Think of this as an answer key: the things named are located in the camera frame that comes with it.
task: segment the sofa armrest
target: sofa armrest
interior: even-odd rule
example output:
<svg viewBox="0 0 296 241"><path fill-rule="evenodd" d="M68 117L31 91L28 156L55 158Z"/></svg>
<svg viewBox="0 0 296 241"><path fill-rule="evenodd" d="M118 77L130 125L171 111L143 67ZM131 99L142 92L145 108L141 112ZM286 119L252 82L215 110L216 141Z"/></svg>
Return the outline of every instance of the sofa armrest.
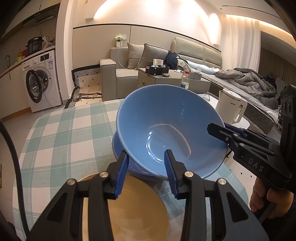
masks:
<svg viewBox="0 0 296 241"><path fill-rule="evenodd" d="M116 63L109 59L101 59L103 101L116 99Z"/></svg>

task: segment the stacked bowl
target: stacked bowl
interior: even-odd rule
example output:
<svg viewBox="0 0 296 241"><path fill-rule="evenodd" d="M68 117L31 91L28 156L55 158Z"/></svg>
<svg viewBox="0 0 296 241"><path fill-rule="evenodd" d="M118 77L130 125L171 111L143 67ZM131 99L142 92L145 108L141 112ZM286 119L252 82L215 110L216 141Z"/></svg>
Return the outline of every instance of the stacked bowl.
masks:
<svg viewBox="0 0 296 241"><path fill-rule="evenodd" d="M222 164L227 144L207 132L224 123L215 109L197 94L173 85L149 85L129 94L116 118L112 147L130 157L128 170L144 180L167 180L164 152L201 178Z"/></svg>

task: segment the label sticker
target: label sticker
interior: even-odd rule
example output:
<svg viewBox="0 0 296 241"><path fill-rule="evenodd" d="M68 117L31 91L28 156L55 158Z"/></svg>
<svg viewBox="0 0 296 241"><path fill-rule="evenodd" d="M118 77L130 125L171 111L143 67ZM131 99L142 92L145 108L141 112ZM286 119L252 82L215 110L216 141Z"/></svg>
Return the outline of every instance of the label sticker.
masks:
<svg viewBox="0 0 296 241"><path fill-rule="evenodd" d="M49 61L49 62L48 62L48 67L49 67L49 69L53 69L53 68L54 68L54 63L53 63L53 61Z"/></svg>

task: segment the screw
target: screw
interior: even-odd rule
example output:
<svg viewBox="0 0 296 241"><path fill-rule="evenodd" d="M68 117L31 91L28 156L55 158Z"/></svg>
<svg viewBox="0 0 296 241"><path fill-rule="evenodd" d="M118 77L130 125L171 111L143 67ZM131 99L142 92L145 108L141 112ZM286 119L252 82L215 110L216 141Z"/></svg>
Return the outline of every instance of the screw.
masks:
<svg viewBox="0 0 296 241"><path fill-rule="evenodd" d="M108 177L108 172L100 172L100 177L103 177L103 178L105 178L105 177Z"/></svg>
<svg viewBox="0 0 296 241"><path fill-rule="evenodd" d="M225 185L227 183L227 181L224 178L219 178L218 183L221 185Z"/></svg>
<svg viewBox="0 0 296 241"><path fill-rule="evenodd" d="M184 174L186 177L193 177L193 172L191 171L186 171Z"/></svg>
<svg viewBox="0 0 296 241"><path fill-rule="evenodd" d="M76 182L75 179L69 179L69 180L67 181L67 184L70 185L70 186L72 186L72 185L75 184L75 182Z"/></svg>

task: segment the water bottle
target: water bottle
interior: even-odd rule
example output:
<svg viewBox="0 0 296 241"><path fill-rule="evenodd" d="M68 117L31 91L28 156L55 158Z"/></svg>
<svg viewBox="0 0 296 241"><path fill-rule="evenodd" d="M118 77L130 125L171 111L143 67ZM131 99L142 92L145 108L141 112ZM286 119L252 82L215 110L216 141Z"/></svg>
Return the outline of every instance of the water bottle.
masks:
<svg viewBox="0 0 296 241"><path fill-rule="evenodd" d="M181 87L184 88L184 89L188 89L189 81L190 81L190 79L189 79L189 71L184 70L183 75L182 75Z"/></svg>

